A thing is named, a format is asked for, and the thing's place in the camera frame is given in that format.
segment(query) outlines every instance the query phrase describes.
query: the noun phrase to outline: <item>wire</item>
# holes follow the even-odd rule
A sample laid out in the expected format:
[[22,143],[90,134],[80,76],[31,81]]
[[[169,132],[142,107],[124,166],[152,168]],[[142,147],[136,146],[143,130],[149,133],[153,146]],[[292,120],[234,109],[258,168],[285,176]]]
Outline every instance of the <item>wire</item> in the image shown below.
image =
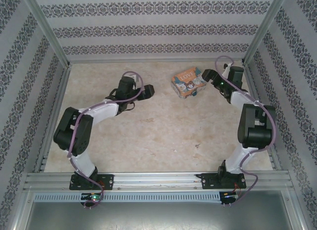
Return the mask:
[[234,183],[234,190],[233,190],[232,192],[236,191],[237,189],[240,190],[240,191],[239,191],[239,194],[238,194],[238,197],[239,197],[240,194],[241,194],[241,188],[239,187],[239,185],[238,185],[237,183]]
[[259,180],[259,177],[254,174],[254,173],[251,173],[251,172],[247,172],[245,170],[242,169],[242,166],[243,166],[243,163],[248,159],[248,157],[253,154],[253,153],[258,153],[258,152],[262,152],[262,151],[265,151],[265,150],[268,150],[270,147],[273,146],[274,142],[275,142],[275,139],[276,139],[276,126],[275,126],[275,123],[274,123],[274,120],[271,116],[271,114],[267,111],[267,109],[263,106],[263,104],[261,104],[259,101],[255,100],[254,98],[252,98],[247,92],[244,92],[242,91],[241,89],[239,89],[237,86],[235,86],[233,83],[231,83],[229,80],[227,80],[225,77],[223,77],[223,75],[219,72],[218,70],[218,67],[217,67],[217,62],[220,58],[227,58],[227,59],[230,59],[232,64],[234,64],[234,60],[229,57],[229,56],[219,56],[217,57],[214,65],[215,65],[215,68],[216,68],[216,71],[218,72],[218,74],[220,75],[220,77],[226,81],[229,85],[231,85],[233,88],[235,88],[239,93],[245,95],[251,102],[253,102],[254,104],[256,104],[257,106],[259,106],[267,115],[269,121],[271,122],[272,124],[272,139],[271,139],[271,142],[269,145],[267,145],[266,147],[262,148],[262,149],[259,149],[259,150],[254,150],[254,151],[250,151],[240,162],[239,164],[239,167],[240,167],[240,170],[242,173],[244,174],[248,174],[248,175],[252,175],[254,176],[256,179],[254,181],[254,183],[249,187],[249,189],[241,196],[241,198],[238,198],[233,204],[237,203],[238,201],[240,201],[241,199],[243,199],[250,191],[251,189],[257,184],[258,180]]
[[[101,196],[100,196],[98,202],[95,202],[95,201],[93,201],[93,200],[87,200],[87,201],[84,203],[84,208],[92,209],[92,208],[96,207],[98,204],[100,204],[100,202],[101,202],[102,199],[104,198],[104,188],[103,188],[99,183],[97,183],[97,182],[95,182],[94,180],[90,179],[88,176],[85,176],[85,174],[83,174],[83,173],[77,168],[76,164],[74,163],[74,161],[73,161],[72,158],[71,158],[71,157],[72,157],[72,154],[71,154],[71,153],[72,153],[72,150],[73,150],[73,147],[74,147],[74,144],[75,144],[75,136],[76,136],[76,133],[77,133],[77,128],[78,128],[78,125],[79,125],[79,121],[80,121],[81,117],[82,117],[85,113],[87,113],[88,111],[93,110],[93,109],[95,109],[95,108],[97,108],[97,107],[99,107],[99,106],[103,106],[103,105],[106,105],[106,104],[129,102],[129,101],[132,101],[132,100],[136,99],[136,98],[141,94],[141,92],[144,91],[143,79],[142,79],[142,77],[141,77],[138,73],[136,73],[136,72],[134,72],[134,71],[127,71],[127,72],[125,72],[122,76],[124,76],[124,75],[126,75],[126,74],[128,74],[128,73],[135,74],[137,77],[140,78],[140,81],[141,81],[141,89],[140,89],[140,91],[139,91],[135,96],[133,96],[133,97],[130,98],[130,99],[126,99],[126,100],[106,101],[106,102],[101,102],[101,103],[92,105],[91,107],[89,107],[89,108],[83,110],[83,111],[80,113],[80,115],[78,116],[78,118],[77,118],[77,120],[76,120],[76,122],[75,122],[74,130],[73,130],[73,135],[72,135],[72,137],[71,137],[71,141],[70,141],[70,145],[69,145],[69,149],[68,149],[68,153],[67,153],[67,158],[69,159],[71,165],[75,168],[75,170],[76,170],[76,172],[77,172],[78,174],[80,174],[83,178],[85,178],[85,179],[88,180],[89,182],[91,182],[91,183],[95,184],[96,186],[98,186],[98,187],[100,188],[100,190],[101,190],[101,191],[100,191]],[[88,204],[88,203],[94,203],[94,205],[91,206],[91,207],[87,207],[87,204]]]

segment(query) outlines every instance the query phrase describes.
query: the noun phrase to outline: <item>perforated metal strip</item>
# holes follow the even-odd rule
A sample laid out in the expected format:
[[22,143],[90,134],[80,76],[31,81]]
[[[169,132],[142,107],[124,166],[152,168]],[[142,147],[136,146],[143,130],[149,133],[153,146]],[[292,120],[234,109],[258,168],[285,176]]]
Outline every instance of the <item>perforated metal strip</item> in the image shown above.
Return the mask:
[[[81,193],[37,193],[34,202],[79,202]],[[206,202],[221,203],[217,191],[177,193],[106,193],[103,202]]]

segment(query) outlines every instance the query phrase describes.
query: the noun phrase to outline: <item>beige floor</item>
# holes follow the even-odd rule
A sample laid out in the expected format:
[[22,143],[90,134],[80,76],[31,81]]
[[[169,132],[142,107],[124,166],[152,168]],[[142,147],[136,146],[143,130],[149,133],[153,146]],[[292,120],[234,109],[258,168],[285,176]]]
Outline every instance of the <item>beige floor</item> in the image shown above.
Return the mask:
[[[94,126],[89,144],[100,172],[216,171],[238,144],[240,111],[208,84],[197,96],[181,100],[170,86],[174,74],[213,62],[103,63],[73,65],[60,116],[72,106],[102,101],[118,86],[123,72],[141,74],[155,95],[134,110]],[[267,152],[257,154],[247,170],[271,170]],[[66,154],[52,143],[45,172],[73,172]]]

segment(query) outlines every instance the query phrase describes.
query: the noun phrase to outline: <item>damask stripe pattern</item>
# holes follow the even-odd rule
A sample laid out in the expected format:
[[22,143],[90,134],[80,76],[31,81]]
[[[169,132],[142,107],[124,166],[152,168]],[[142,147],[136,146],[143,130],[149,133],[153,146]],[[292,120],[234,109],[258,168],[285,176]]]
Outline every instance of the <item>damask stripe pattern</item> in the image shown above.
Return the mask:
[[18,186],[21,181],[22,173],[24,171],[28,155],[31,151],[34,136],[36,133],[36,130],[38,128],[43,109],[45,106],[45,102],[47,99],[47,96],[49,95],[50,87],[53,82],[54,75],[56,74],[56,68],[58,66],[59,60],[56,55],[53,56],[53,59],[50,63],[50,67],[48,69],[47,75],[45,77],[45,80],[43,82],[43,86],[41,88],[40,95],[38,96],[37,103],[34,107],[33,114],[31,116],[29,126],[27,127],[27,132],[25,134],[25,137],[23,139],[21,149],[18,154],[18,158],[16,160],[16,163],[14,165],[14,171],[12,172],[12,176],[9,181],[9,185],[7,186],[7,191],[4,194],[4,201],[1,202],[1,208],[0,208],[0,223],[2,226],[0,226],[0,229],[5,229],[5,223],[7,223],[9,215],[12,211],[13,201],[15,199],[16,193],[18,191]]
[[317,0],[296,0],[296,2],[317,32]]
[[44,143],[44,138],[46,137],[46,132],[47,132],[48,127],[49,127],[49,123],[50,123],[49,121],[51,120],[51,114],[53,113],[53,108],[54,108],[55,100],[56,100],[56,97],[57,97],[57,94],[58,94],[58,91],[59,91],[60,82],[61,82],[62,78],[64,77],[65,71],[67,69],[68,69],[68,66],[64,68],[64,70],[63,70],[63,72],[62,72],[62,74],[60,76],[59,82],[58,82],[57,90],[56,90],[56,93],[54,95],[53,103],[52,103],[51,110],[50,110],[50,113],[49,113],[49,118],[48,118],[48,121],[46,122],[46,126],[45,126],[45,129],[44,129],[44,132],[43,132],[43,136],[42,136],[42,139],[41,139],[41,144],[40,144],[40,147],[39,147],[39,149],[37,151],[38,154],[37,154],[35,162],[34,162],[33,173],[35,173],[36,164],[39,161],[40,152],[42,150],[42,146],[43,146],[43,143]]
[[22,0],[1,0],[0,3],[0,34]]
[[10,149],[12,139],[20,123],[20,118],[22,117],[24,108],[28,102],[32,87],[37,78],[39,69],[42,65],[49,45],[50,44],[48,40],[44,36],[34,55],[29,70],[24,77],[22,86],[20,88],[18,96],[16,97],[16,101],[13,104],[13,108],[11,110],[11,113],[9,114],[8,120],[6,121],[6,126],[3,128],[2,134],[0,135],[0,171],[2,169],[3,163],[5,162],[5,156]]
[[274,106],[276,109],[276,124],[282,136],[282,140],[285,144],[285,148],[289,155],[291,165],[294,168],[294,172],[296,174],[296,180],[300,183],[299,187],[301,188],[301,193],[304,196],[304,201],[306,202],[306,208],[309,211],[310,217],[313,220],[314,227],[317,228],[316,196],[314,195],[313,189],[310,187],[310,182],[307,180],[308,176],[307,176],[307,173],[305,172],[303,161],[299,157],[297,147],[295,146],[294,139],[287,125],[286,118],[280,106],[280,102],[277,99],[276,92],[274,91],[273,84],[268,75],[266,66],[263,62],[263,59],[261,57],[259,50],[256,51],[253,58],[258,68],[258,71],[260,73],[261,80],[265,87],[265,91],[268,96],[268,99],[270,100],[271,105]]
[[283,33],[289,48],[292,50],[298,66],[302,69],[304,77],[307,79],[307,83],[313,91],[313,95],[317,96],[317,66],[311,54],[305,48],[305,44],[300,38],[299,33],[283,8],[277,13],[275,21]]
[[66,55],[142,53],[244,53],[249,44],[138,44],[63,47]]
[[140,14],[265,14],[268,1],[165,1],[42,5],[47,18]]
[[254,35],[258,25],[136,25],[55,28],[57,38],[162,35]]
[[317,165],[317,134],[313,128],[312,121],[307,115],[307,111],[302,103],[301,97],[298,95],[292,77],[289,74],[285,62],[283,61],[275,41],[269,32],[264,36],[263,42],[266,45],[278,77],[282,82],[282,86],[284,87],[288,100],[293,108],[295,118],[298,120],[300,130],[305,137],[305,142],[309,146],[308,149],[312,152],[312,157],[316,160],[315,165]]
[[9,51],[9,54],[6,56],[6,60],[4,60],[1,71],[0,71],[0,102],[2,101],[2,97],[4,96],[5,90],[7,86],[10,84],[10,80],[12,79],[12,75],[15,73],[15,69],[24,54],[26,46],[28,45],[35,28],[37,27],[37,21],[32,15],[29,14],[26,21],[23,24],[21,31],[19,32],[16,40],[13,43],[12,49]]

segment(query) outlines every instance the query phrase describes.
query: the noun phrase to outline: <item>colorful tin box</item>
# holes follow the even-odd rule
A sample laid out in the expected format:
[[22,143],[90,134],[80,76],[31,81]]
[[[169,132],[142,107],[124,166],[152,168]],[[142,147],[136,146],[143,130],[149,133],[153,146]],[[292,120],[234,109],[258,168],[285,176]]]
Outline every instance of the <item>colorful tin box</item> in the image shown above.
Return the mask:
[[206,87],[206,81],[202,78],[201,71],[193,67],[173,76],[171,85],[181,99],[186,99],[203,90]]

